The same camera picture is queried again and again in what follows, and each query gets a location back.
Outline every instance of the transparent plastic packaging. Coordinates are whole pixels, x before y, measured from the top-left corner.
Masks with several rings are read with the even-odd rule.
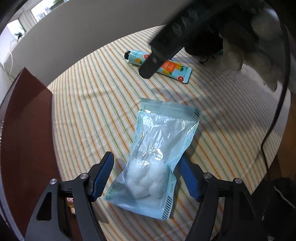
[[[173,171],[193,139],[199,116],[194,107],[141,99],[127,165],[111,184],[105,200],[168,220],[176,184]]]

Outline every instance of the black cable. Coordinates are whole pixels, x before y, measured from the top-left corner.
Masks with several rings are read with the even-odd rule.
[[[291,64],[291,60],[290,60],[290,44],[289,44],[289,38],[288,38],[288,33],[287,33],[287,29],[286,26],[280,22],[281,25],[281,30],[282,30],[282,34],[283,34],[283,39],[284,39],[284,47],[285,47],[285,70],[284,70],[284,82],[283,82],[283,86],[282,86],[282,90],[281,90],[281,96],[279,98],[279,102],[276,108],[276,112],[274,114],[274,118],[272,120],[272,123],[268,129],[268,132],[266,133],[261,145],[260,145],[260,149],[262,152],[262,156],[263,156],[263,160],[264,160],[264,164],[266,167],[266,171],[267,171],[267,179],[269,181],[269,168],[268,168],[268,163],[266,160],[266,156],[263,150],[263,146],[265,141],[267,140],[269,134],[271,133],[271,131],[273,130],[278,118],[279,118],[279,114],[281,112],[281,109],[283,107],[283,103],[285,100],[285,96],[287,93],[287,89],[288,89],[288,84],[289,84],[289,77],[290,77],[290,64]]]

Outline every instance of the striped tablecloth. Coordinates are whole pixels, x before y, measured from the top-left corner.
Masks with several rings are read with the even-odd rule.
[[[226,70],[221,57],[204,65],[181,50],[175,60],[193,71],[188,84],[164,75],[142,79],[126,63],[127,50],[150,52],[147,44],[161,27],[116,40],[78,61],[49,85],[53,92],[53,134],[58,167],[63,180],[74,179],[98,163],[106,151],[115,164],[104,190],[123,170],[133,141],[140,98],[189,106],[202,117],[187,153],[203,171],[217,178],[240,177],[253,192],[266,170],[260,143],[271,124],[281,87],[272,93],[256,72],[244,65],[240,72]],[[287,122],[285,106],[265,145],[269,165],[275,157]],[[175,170],[177,185],[169,221],[138,215],[99,198],[93,205],[108,240],[184,240],[199,204],[190,197]],[[218,207],[213,235],[222,220]]]

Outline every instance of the black tube cap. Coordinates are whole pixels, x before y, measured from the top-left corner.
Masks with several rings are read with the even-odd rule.
[[[125,54],[124,54],[124,58],[125,58],[125,59],[128,59],[130,53],[131,53],[131,52],[130,52],[129,50],[126,51]]]

